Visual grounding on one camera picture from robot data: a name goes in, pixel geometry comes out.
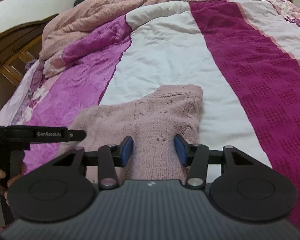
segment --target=bedspread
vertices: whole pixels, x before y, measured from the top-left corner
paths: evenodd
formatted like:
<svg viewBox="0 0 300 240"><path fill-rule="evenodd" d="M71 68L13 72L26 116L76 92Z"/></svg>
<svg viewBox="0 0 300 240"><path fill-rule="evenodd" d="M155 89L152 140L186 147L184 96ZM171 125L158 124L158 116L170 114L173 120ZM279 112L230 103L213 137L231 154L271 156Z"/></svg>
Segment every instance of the bedspread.
<svg viewBox="0 0 300 240"><path fill-rule="evenodd" d="M200 142L216 150L234 145L291 179L298 202L290 220L300 228L297 7L287 0L169 1L141 6L70 40L44 62L53 82L37 88L18 124L69 126L93 105L140 99L163 84L198 85L204 94ZM32 145L25 157L29 171L57 149Z"/></svg>
<svg viewBox="0 0 300 240"><path fill-rule="evenodd" d="M42 33L40 60L49 59L44 75L51 77L67 68L63 51L68 44L82 39L100 25L140 6L173 0L86 0L50 21Z"/></svg>

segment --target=magenta stripe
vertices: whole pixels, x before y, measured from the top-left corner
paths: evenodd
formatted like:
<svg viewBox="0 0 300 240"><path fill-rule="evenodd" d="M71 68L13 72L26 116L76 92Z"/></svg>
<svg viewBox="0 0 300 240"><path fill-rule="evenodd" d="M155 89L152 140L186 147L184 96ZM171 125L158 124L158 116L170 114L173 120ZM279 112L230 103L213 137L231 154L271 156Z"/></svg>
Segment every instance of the magenta stripe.
<svg viewBox="0 0 300 240"><path fill-rule="evenodd" d="M300 66L244 19L236 3L191 3L213 58L242 104L273 168L290 178L300 228Z"/></svg>
<svg viewBox="0 0 300 240"><path fill-rule="evenodd" d="M123 52L131 45L131 32L123 15L65 48L63 59L69 68L59 76L25 125L68 127L82 109L98 105ZM28 171L52 160L58 146L31 145L24 159Z"/></svg>

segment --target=black mount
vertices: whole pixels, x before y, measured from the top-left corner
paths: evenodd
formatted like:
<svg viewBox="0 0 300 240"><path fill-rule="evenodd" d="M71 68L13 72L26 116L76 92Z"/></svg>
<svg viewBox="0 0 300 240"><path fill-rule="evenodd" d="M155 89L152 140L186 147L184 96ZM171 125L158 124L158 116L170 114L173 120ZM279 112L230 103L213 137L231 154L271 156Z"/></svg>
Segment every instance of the black mount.
<svg viewBox="0 0 300 240"><path fill-rule="evenodd" d="M66 127L0 126L0 169L6 173L6 177L0 179L0 186L7 188L8 180L20 173L25 157L24 150L30 150L30 144L82 141L85 137L85 131L68 130ZM3 195L1 205L5 223L8 225L14 219Z"/></svg>
<svg viewBox="0 0 300 240"><path fill-rule="evenodd" d="M205 190L209 164L221 164L222 176L211 185L208 197L221 212L245 222L265 223L287 217L297 191L289 179L233 146L213 151L205 145L174 138L183 166L191 166L185 187ZM9 203L16 217L52 223L83 212L103 190L119 187L115 166L124 167L133 151L127 136L120 145L104 145L95 152L82 147L59 156L9 189ZM85 179L86 166L98 165L98 190Z"/></svg>

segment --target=bed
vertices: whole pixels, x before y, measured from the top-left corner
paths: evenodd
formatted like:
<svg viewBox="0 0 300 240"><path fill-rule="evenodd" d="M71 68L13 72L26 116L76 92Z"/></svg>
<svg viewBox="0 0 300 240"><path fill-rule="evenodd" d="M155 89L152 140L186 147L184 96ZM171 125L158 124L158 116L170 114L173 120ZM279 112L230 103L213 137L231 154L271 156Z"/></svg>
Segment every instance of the bed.
<svg viewBox="0 0 300 240"><path fill-rule="evenodd" d="M0 33L0 109L11 98L26 73L25 64L39 58L42 31L55 16L57 14Z"/></svg>
<svg viewBox="0 0 300 240"><path fill-rule="evenodd" d="M290 221L300 228L300 9L290 1L86 0L38 37L39 60L1 103L0 125L69 127L91 106L198 85L198 142L234 145L288 177L298 190ZM32 145L28 171L58 147ZM219 175L210 167L208 182Z"/></svg>

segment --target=pink knit sweater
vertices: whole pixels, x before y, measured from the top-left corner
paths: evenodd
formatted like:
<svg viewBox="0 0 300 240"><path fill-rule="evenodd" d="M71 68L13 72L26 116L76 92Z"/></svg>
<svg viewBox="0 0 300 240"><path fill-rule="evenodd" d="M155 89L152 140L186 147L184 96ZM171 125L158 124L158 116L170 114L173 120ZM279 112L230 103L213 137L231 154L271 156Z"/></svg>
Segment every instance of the pink knit sweater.
<svg viewBox="0 0 300 240"><path fill-rule="evenodd" d="M164 85L139 100L84 109L69 128L85 130L87 137L80 143L62 143L57 156L77 145L85 151L95 151L106 144L120 144L130 135L133 154L125 168L116 168L121 182L124 179L184 182L187 169L179 163L173 138L181 134L189 143L197 142L201 105L200 87ZM87 178L97 181L97 167L88 167Z"/></svg>

